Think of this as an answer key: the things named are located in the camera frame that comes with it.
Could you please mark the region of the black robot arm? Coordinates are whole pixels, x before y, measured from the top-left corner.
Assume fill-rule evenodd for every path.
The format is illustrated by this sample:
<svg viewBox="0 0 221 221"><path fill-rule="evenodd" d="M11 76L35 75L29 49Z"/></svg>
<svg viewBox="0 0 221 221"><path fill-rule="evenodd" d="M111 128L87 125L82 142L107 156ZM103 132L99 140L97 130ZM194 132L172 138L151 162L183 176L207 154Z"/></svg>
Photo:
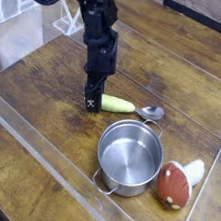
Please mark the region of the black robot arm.
<svg viewBox="0 0 221 221"><path fill-rule="evenodd" d="M105 80L115 73L118 33L113 30L117 21L114 0L77 0L84 22L83 41L87 46L85 72L85 106L87 111L101 110Z"/></svg>

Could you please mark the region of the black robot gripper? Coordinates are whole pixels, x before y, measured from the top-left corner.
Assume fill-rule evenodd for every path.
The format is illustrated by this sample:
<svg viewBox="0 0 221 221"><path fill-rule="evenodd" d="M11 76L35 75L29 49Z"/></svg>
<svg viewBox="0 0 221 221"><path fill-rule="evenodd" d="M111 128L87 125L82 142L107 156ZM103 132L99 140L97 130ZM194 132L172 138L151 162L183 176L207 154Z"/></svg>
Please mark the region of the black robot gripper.
<svg viewBox="0 0 221 221"><path fill-rule="evenodd" d="M85 72L85 106L88 112L99 113L105 79L115 73L117 60L118 33L104 20L103 16L93 11L84 14L84 43L87 46Z"/></svg>

